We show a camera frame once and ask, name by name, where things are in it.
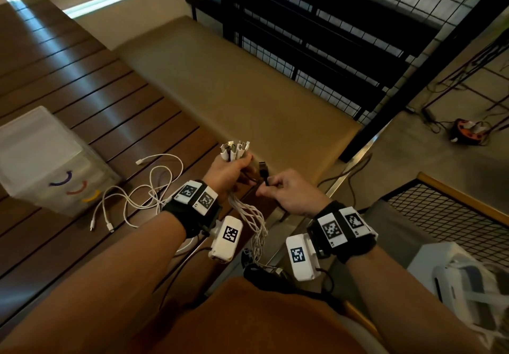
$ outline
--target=white storage box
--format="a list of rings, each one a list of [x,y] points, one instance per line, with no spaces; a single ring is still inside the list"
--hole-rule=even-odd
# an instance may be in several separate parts
[[[43,106],[0,127],[0,184],[12,197],[76,216],[119,181]]]

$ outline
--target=upholstered bench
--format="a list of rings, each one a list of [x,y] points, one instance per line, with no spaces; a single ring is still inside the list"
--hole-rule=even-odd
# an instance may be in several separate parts
[[[138,74],[219,141],[251,141],[271,174],[317,182],[360,129],[350,116],[191,18],[117,49]]]

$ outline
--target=wire mesh panel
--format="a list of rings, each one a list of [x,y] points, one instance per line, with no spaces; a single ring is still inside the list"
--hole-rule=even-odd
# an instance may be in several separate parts
[[[458,243],[479,261],[509,267],[508,228],[419,180],[402,189],[384,200],[412,223],[441,242]]]
[[[351,33],[354,36],[357,36],[362,40],[385,50],[386,52],[394,55],[395,57],[404,58],[404,60],[407,63],[409,63],[408,70],[404,73],[404,75],[400,78],[400,80],[395,84],[394,87],[390,89],[387,87],[383,87],[383,91],[385,92],[385,98],[380,101],[378,106],[376,106],[373,109],[373,111],[367,111],[362,109],[360,106],[354,104],[346,97],[340,95],[334,90],[331,90],[330,88],[321,84],[320,82],[317,82],[315,79],[299,70],[297,70],[298,74],[292,75],[292,79],[296,80],[302,85],[308,85],[306,87],[312,90],[315,94],[321,96],[329,103],[333,104],[334,106],[343,110],[347,114],[358,119],[359,122],[361,122],[362,124],[366,125],[376,116],[376,114],[380,111],[382,106],[399,91],[400,87],[403,86],[403,84],[409,79],[409,77],[415,72],[415,70],[419,68],[424,61],[426,61],[429,55],[440,45],[442,40],[444,40],[452,32],[452,30],[454,30],[456,25],[461,22],[461,20],[468,14],[468,12],[475,6],[475,4],[477,4],[479,0],[384,0],[395,4],[399,8],[407,10],[412,14],[424,17],[426,20],[438,23],[440,26],[442,26],[442,29],[436,35],[433,41],[424,49],[421,55],[418,56],[408,55],[400,48],[394,47],[388,44],[387,42],[384,42],[383,40],[376,38],[366,33],[365,31],[362,31],[359,28],[352,26],[351,24],[348,24],[320,9],[315,9],[313,5],[310,5],[302,0],[289,0],[289,1],[298,5],[304,10],[314,13],[321,19],[331,24],[334,24],[335,26],[340,27],[341,29],[347,31],[348,33]],[[351,66],[341,63],[334,57],[331,57],[328,53],[318,50],[317,48],[309,45],[306,42],[302,42],[302,44],[305,45],[306,48],[329,59],[334,64],[338,64],[344,69],[350,71],[354,75],[360,77],[362,80],[371,83],[373,86],[380,86],[378,82],[370,79],[365,74],[359,72],[357,69],[354,69]]]

